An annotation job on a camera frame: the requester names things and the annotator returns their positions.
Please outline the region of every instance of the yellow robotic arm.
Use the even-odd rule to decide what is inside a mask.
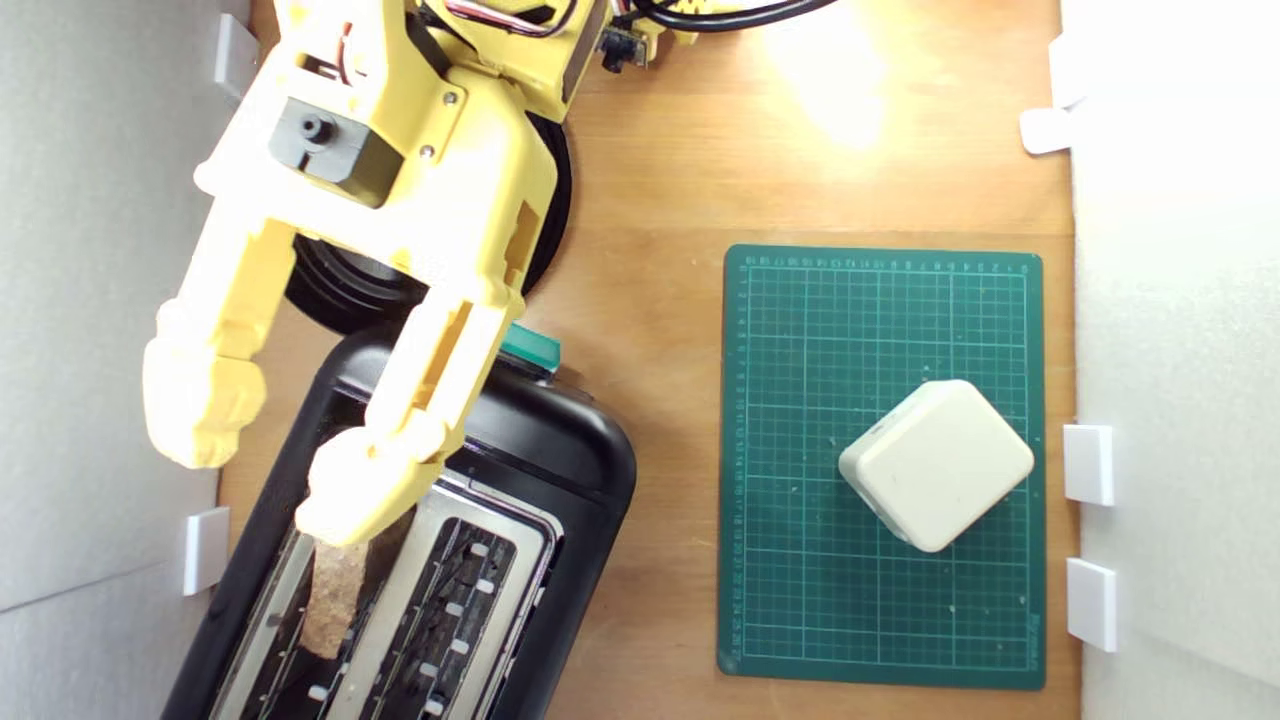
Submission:
[[[161,452],[191,468],[236,452],[265,397],[252,357],[301,233],[433,290],[401,332],[366,424],[317,451],[298,528],[360,542],[425,493],[524,310],[518,288],[556,183],[525,111],[563,117],[603,3],[561,10],[548,37],[476,23],[460,23],[471,37],[430,31],[403,0],[279,3],[280,44],[196,172],[214,206],[145,351],[147,428]],[[500,36],[498,63],[471,50],[485,32]]]

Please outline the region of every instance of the white block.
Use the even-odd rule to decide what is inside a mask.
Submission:
[[[1116,651],[1115,570],[1066,559],[1066,632],[1098,650]]]
[[[257,38],[230,14],[218,18],[218,50],[214,82],[233,100],[241,101],[257,74]]]
[[[212,585],[227,570],[232,537],[229,507],[214,507],[187,516],[187,552],[182,573],[182,594],[196,594]]]
[[[1116,503],[1110,427],[1064,425],[1062,464],[1066,497],[1107,507]]]
[[[897,537],[937,552],[1021,482],[1032,450],[965,380],[916,388],[840,455],[840,474]]]
[[[1032,155],[1071,146],[1071,114],[1059,108],[1033,108],[1018,117],[1023,147]]]

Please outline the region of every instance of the green cutting mat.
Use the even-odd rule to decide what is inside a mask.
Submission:
[[[735,246],[724,259],[724,673],[1044,684],[1044,360],[1034,255]],[[964,378],[1036,470],[955,543],[893,537],[836,469],[923,380]]]

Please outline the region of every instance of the wooden table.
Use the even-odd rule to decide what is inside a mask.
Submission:
[[[550,717],[1078,717],[1065,629],[1076,552],[1056,430],[1074,415],[1068,160],[1028,158],[1056,0],[841,0],[703,37],[658,67],[593,68],[570,115],[568,236],[526,322],[626,429],[635,500]],[[737,242],[972,247],[1044,259],[1048,684],[1039,693],[721,675],[714,662],[719,324]],[[225,469],[239,527],[334,337],[285,307],[271,398]]]

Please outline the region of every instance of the white bracket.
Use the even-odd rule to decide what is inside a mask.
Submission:
[[[182,573],[182,594],[192,596],[212,585],[227,570],[232,537],[229,507],[214,507],[187,516],[187,553]]]
[[[253,14],[253,8],[250,0],[221,0],[219,8],[221,12],[229,13],[233,18],[236,18],[236,22],[239,24],[248,27],[248,20]]]
[[[1032,155],[1071,147],[1070,109],[1088,96],[1093,82],[1089,50],[1074,35],[1064,32],[1048,44],[1048,82],[1053,106],[1024,110],[1018,120],[1023,147]]]
[[[1116,503],[1110,427],[1064,425],[1062,466],[1068,498],[1107,507]]]
[[[1116,651],[1115,570],[1066,559],[1066,632],[1101,651]]]
[[[239,102],[257,74],[257,38],[230,13],[218,18],[218,50],[214,82]]]

